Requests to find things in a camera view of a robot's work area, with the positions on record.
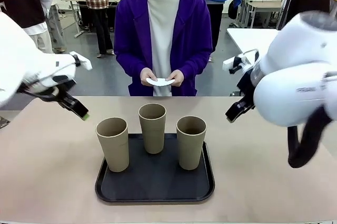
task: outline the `white paper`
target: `white paper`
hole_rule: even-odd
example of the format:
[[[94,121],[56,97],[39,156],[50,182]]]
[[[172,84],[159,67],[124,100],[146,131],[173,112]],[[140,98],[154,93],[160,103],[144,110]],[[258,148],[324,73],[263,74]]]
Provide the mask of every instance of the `white paper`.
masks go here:
[[[158,78],[158,81],[147,78],[146,81],[153,86],[169,86],[174,83],[174,79],[166,81],[165,78]]]

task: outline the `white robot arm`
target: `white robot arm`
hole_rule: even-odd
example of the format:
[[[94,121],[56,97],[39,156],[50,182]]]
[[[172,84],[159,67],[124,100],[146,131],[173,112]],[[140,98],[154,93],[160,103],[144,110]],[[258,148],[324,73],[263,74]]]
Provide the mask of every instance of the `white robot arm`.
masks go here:
[[[305,165],[315,154],[324,127],[337,119],[337,21],[325,13],[295,16],[277,35],[266,55],[247,64],[236,57],[230,72],[243,69],[244,95],[226,115],[234,122],[249,109],[288,128],[289,164]],[[297,125],[306,123],[301,143]]]
[[[86,119],[88,109],[68,91],[76,84],[76,67],[91,70],[91,62],[75,52],[42,53],[4,13],[0,13],[0,27],[0,107],[15,93],[25,93],[43,101],[56,101]]]

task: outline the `hand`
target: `hand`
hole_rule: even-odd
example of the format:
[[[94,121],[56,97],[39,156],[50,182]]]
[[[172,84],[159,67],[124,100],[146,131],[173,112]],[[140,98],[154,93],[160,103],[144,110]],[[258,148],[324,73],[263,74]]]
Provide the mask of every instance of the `hand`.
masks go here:
[[[185,77],[184,74],[181,72],[181,70],[175,70],[174,72],[171,73],[171,75],[166,79],[166,81],[170,81],[174,79],[174,82],[172,86],[177,86],[180,87],[181,84],[183,83]]]
[[[151,69],[149,68],[144,68],[141,71],[141,81],[142,81],[142,85],[143,86],[152,86],[151,84],[149,84],[146,79],[150,78],[153,81],[158,81],[158,79],[156,78],[156,76],[154,76],[153,72],[151,71]]]

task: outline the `tray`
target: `tray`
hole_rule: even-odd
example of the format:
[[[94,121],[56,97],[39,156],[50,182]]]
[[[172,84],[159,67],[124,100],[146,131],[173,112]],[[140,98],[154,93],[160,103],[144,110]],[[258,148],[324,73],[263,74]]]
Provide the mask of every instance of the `tray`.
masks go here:
[[[129,134],[130,165],[112,172],[103,160],[95,185],[97,196],[110,203],[199,202],[209,198],[215,187],[204,142],[199,166],[186,171],[178,163],[176,134],[165,134],[165,146],[157,155],[145,151],[141,134]]]

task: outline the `cup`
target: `cup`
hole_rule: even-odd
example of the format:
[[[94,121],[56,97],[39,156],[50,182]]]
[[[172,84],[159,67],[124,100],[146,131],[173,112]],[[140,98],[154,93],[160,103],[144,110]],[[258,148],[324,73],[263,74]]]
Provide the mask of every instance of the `cup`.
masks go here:
[[[185,170],[199,166],[207,125],[198,117],[186,116],[177,122],[179,165]]]
[[[120,118],[105,119],[96,126],[96,133],[109,169],[113,172],[125,170],[129,165],[126,121]]]
[[[164,148],[166,109],[160,104],[147,104],[139,111],[145,150],[158,154]]]

